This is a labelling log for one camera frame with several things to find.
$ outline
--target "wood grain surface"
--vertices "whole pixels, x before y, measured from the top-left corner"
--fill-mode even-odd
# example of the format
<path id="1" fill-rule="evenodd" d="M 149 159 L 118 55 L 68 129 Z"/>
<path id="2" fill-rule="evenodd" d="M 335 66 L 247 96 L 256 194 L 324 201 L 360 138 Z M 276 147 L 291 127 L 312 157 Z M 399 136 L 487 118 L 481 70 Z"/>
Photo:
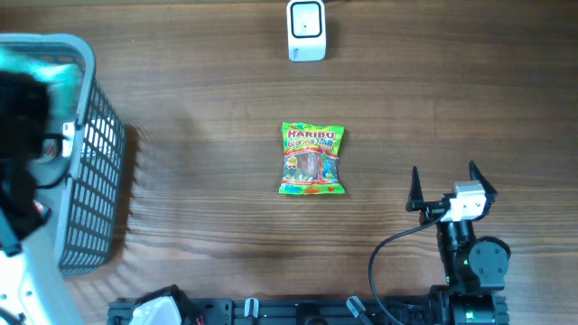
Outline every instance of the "wood grain surface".
<path id="1" fill-rule="evenodd" d="M 513 255 L 513 324 L 578 317 L 578 5 L 327 5 L 326 60 L 287 58 L 284 4 L 0 10 L 74 33 L 129 134 L 112 260 L 68 286 L 87 323 L 177 283 L 191 297 L 369 297 L 417 165 L 428 200 L 474 160 L 499 191 L 478 236 Z M 347 194 L 284 197 L 282 122 L 344 125 Z M 434 230 L 379 256 L 382 294 L 443 283 Z"/>

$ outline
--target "power cord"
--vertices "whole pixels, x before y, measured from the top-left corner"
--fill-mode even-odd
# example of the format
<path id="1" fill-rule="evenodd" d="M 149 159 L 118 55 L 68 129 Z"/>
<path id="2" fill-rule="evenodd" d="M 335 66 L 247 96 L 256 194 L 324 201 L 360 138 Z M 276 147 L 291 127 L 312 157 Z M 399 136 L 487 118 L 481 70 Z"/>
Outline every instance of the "power cord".
<path id="1" fill-rule="evenodd" d="M 60 135 L 60 134 L 47 134 L 44 139 L 56 139 L 56 140 L 60 140 L 61 141 L 61 147 L 62 147 L 62 141 L 64 141 L 65 139 L 68 139 L 68 137 L 64 136 L 64 135 Z M 43 185 L 37 185 L 36 189 L 37 190 L 48 190 L 51 188 L 54 188 L 56 186 L 58 186 L 58 184 L 61 183 L 62 180 L 64 180 L 64 178 L 66 178 L 66 176 L 69 174 L 70 168 L 70 159 L 68 159 L 66 161 L 66 164 L 64 165 L 64 168 L 62 168 L 62 172 L 59 174 L 59 176 L 57 178 L 55 178 L 53 181 L 50 181 L 46 184 Z"/>
<path id="2" fill-rule="evenodd" d="M 373 253 L 371 253 L 371 257 L 369 258 L 369 286 L 371 287 L 371 292 L 373 293 L 373 297 L 376 299 L 376 302 L 378 303 L 379 308 L 389 317 L 389 319 L 391 321 L 393 321 L 393 323 L 395 323 L 396 325 L 405 325 L 404 323 L 402 323 L 401 321 L 397 320 L 397 318 L 394 317 L 394 315 L 391 314 L 391 312 L 389 312 L 387 310 L 386 305 L 381 301 L 381 298 L 379 298 L 379 293 L 378 290 L 376 289 L 376 285 L 373 282 L 373 262 L 376 259 L 376 256 L 379 253 L 379 250 L 385 246 L 387 243 L 392 242 L 400 237 L 406 236 L 406 235 L 411 235 L 414 234 L 418 231 L 422 231 L 424 229 L 427 229 L 435 224 L 437 224 L 441 219 L 443 218 L 443 215 L 441 215 L 439 218 L 437 218 L 436 220 L 434 220 L 433 222 L 430 222 L 426 225 L 420 226 L 420 227 L 415 227 L 413 229 L 409 229 L 407 231 L 401 232 L 399 234 L 395 234 L 392 237 L 382 241 L 381 243 L 379 243 L 379 245 L 376 247 L 376 249 L 373 250 Z"/>

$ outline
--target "gray basket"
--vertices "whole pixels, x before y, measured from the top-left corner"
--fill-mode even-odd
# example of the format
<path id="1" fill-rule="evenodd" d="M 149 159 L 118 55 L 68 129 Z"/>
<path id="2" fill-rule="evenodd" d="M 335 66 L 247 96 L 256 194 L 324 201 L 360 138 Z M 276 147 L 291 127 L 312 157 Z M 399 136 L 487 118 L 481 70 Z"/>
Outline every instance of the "gray basket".
<path id="1" fill-rule="evenodd" d="M 52 211 L 46 227 L 62 274 L 87 274 L 110 258 L 125 128 L 97 83 L 94 52 L 80 38 L 0 34 L 0 46 L 34 59 L 75 63 L 84 72 L 76 114 L 68 121 L 75 129 L 69 177 L 57 188 L 38 190 L 37 197 Z M 56 169 L 42 168 L 42 176 Z"/>

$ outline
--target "white device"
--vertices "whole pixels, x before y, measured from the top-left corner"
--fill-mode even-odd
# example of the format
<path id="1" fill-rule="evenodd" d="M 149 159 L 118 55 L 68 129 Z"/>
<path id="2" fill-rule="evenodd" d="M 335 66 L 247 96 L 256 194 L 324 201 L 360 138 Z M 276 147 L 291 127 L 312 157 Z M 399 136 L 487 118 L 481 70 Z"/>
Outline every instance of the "white device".
<path id="1" fill-rule="evenodd" d="M 325 58 L 325 5 L 321 0 L 292 0 L 287 5 L 289 59 L 295 62 Z"/>

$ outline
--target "haribo bag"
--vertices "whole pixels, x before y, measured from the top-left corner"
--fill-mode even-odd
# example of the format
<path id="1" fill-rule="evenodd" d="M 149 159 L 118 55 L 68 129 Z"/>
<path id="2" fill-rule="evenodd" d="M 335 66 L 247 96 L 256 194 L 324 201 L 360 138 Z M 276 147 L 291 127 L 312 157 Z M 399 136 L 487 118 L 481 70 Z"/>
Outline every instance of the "haribo bag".
<path id="1" fill-rule="evenodd" d="M 283 123 L 284 168 L 279 193 L 342 194 L 337 152 L 343 126 Z"/>

